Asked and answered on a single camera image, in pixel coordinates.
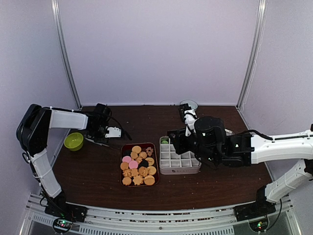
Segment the white handled metal tongs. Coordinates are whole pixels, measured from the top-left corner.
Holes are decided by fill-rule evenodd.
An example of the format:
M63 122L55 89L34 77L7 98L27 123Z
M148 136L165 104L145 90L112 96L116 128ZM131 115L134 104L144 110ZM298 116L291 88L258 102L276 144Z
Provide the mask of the white handled metal tongs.
M98 141L94 141L92 139L89 139L87 137L84 137L85 140L91 142L91 143L94 143L96 145L99 145L99 146L104 146L104 147L109 147L110 145L108 145L107 143L101 143L101 142L98 142Z

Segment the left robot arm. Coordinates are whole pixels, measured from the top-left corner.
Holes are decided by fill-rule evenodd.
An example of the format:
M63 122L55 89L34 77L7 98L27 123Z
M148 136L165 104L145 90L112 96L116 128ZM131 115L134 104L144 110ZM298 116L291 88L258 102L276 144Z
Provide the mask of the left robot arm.
M109 126L110 108L97 104L93 111L82 112L31 104L22 118L16 137L23 149L24 160L30 165L34 178L47 200L45 213L72 222L84 222L87 208L67 203L66 194L58 183L47 154L50 129L86 130L87 139L105 145L119 138L122 130Z

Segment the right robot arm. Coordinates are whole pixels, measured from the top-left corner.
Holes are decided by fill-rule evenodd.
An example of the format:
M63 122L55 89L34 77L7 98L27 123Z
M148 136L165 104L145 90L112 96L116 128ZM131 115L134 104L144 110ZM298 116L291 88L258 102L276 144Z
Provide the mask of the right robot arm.
M185 128L167 132L177 154L188 151L206 165L242 167L276 160L297 159L297 163L276 181L259 188L255 202L235 206L237 221L266 216L276 211L280 199L313 179L313 130L267 136L246 130L228 136L217 117L201 117L185 122Z

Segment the white divided cookie tin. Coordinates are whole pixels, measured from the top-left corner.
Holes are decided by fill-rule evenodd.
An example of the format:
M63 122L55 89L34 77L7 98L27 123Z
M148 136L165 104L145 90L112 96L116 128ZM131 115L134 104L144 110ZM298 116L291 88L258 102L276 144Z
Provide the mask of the white divided cookie tin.
M163 139L168 144L161 144ZM165 136L159 139L159 169L163 175L197 174L200 171L201 163L195 158L194 153L186 152L179 155L175 152L170 139Z

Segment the green plastic bowl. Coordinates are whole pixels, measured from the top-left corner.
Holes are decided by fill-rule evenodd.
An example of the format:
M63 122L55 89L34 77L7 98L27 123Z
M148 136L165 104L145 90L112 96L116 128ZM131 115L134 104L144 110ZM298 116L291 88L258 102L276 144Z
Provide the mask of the green plastic bowl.
M79 133L71 133L64 140L64 146L70 151L78 151L83 147L84 136Z

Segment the brown flower cookie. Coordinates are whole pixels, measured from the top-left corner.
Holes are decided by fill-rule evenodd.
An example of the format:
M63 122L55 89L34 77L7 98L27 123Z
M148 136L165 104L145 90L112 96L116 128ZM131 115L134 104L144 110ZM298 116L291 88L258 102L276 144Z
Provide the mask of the brown flower cookie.
M154 154L154 149L152 147L147 147L145 151L149 157L152 157Z

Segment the left pink round cookie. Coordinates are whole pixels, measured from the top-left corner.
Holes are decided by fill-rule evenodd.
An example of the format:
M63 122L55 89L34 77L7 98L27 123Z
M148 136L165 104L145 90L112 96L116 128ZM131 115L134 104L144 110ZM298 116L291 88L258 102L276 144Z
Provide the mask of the left pink round cookie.
M132 158L130 156L124 156L122 158L122 162L124 162L124 163L129 163L131 161L132 161Z

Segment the pink round cookie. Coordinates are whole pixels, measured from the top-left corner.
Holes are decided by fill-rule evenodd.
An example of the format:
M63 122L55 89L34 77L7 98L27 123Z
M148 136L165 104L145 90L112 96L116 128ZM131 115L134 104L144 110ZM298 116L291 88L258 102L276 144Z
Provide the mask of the pink round cookie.
M132 161L132 158L130 156L124 156L122 158L122 162L124 162L124 163L129 163L131 161Z
M138 168L138 162L135 160L130 161L128 165L130 169Z

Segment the pale blue ceramic bowl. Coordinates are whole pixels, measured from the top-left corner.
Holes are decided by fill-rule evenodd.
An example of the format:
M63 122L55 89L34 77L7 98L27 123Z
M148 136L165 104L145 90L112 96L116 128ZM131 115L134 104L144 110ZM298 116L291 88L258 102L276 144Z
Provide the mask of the pale blue ceramic bowl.
M185 99L180 102L180 105L183 105L183 104L188 104L188 106L193 110L197 110L198 108L198 104L193 100Z

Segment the top round tan cookie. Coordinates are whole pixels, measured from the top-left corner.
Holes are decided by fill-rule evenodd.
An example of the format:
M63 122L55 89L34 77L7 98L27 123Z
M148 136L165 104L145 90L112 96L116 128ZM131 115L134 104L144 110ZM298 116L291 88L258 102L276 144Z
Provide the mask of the top round tan cookie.
M138 145L136 145L136 146L134 146L134 147L132 148L132 151L135 152L135 153L137 153L137 154L139 154L139 153L141 152L141 147L138 146Z

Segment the black round cookie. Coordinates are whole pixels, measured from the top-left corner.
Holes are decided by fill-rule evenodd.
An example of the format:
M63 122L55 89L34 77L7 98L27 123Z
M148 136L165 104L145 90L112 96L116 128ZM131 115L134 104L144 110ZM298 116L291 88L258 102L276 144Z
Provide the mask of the black round cookie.
M149 166L149 163L146 161L146 160L142 160L140 162L140 164L138 165L138 167L148 167Z

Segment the dark red cookie tray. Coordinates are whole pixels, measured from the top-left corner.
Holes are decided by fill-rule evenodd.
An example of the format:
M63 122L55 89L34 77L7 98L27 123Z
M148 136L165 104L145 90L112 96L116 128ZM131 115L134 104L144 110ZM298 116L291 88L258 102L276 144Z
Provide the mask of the dark red cookie tray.
M154 186L159 182L156 147L151 142L121 148L121 184L125 187Z

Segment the right pink round cookie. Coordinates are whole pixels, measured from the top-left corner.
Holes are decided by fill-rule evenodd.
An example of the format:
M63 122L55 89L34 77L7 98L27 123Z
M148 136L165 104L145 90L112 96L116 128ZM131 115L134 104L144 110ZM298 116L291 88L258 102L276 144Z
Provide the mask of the right pink round cookie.
M135 160L130 161L128 165L130 169L138 168L138 162Z

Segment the large round tan cookie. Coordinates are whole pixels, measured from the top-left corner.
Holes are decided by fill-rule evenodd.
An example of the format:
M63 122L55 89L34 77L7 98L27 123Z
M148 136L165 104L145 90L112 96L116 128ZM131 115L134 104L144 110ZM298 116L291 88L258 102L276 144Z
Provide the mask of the large round tan cookie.
M144 178L144 184L148 186L152 186L155 183L155 178L152 175L147 175Z

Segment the swirl butter cookie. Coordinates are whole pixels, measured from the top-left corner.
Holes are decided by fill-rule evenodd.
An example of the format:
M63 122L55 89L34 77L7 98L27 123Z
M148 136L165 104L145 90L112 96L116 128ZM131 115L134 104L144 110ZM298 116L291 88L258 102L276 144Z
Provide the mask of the swirl butter cookie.
M122 174L123 174L124 177L132 178L132 170L131 169L123 170Z

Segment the bottom left round cookie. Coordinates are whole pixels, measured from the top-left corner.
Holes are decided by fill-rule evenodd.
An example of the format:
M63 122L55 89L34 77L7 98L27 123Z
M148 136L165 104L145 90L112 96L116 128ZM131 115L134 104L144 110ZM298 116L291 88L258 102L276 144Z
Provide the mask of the bottom left round cookie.
M129 186L131 183L132 183L131 177L124 177L122 179L122 184L125 185L125 186Z

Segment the leaf shaped tan cookie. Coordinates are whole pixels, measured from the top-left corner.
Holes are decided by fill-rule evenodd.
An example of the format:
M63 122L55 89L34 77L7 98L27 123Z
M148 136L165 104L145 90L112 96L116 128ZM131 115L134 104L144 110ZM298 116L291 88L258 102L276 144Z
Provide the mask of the leaf shaped tan cookie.
M142 185L144 183L144 178L141 175L136 175L133 178L133 183L135 186Z

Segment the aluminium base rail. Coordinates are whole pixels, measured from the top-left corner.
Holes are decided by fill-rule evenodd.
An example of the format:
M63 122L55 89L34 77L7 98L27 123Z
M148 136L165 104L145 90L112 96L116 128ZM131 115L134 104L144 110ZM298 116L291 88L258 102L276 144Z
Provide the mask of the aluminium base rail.
M69 235L254 235L252 226L268 221L267 235L301 235L288 196L268 216L238 221L233 206L178 211L134 211L87 207L84 222L73 223Z

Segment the right aluminium frame post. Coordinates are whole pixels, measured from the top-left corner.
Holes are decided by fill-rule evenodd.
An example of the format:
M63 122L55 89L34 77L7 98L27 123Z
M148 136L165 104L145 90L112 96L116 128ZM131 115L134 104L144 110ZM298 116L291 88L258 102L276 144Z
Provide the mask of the right aluminium frame post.
M246 102L248 92L252 83L254 69L256 66L256 59L258 55L258 51L261 45L263 30L264 30L264 22L266 17L266 8L267 8L267 1L260 0L258 5L258 12L256 17L256 24L254 30L254 36L252 40L252 46L250 50L250 56L245 72L244 82L242 85L242 89L240 92L240 96L237 102L237 109L242 111L244 109L244 104Z

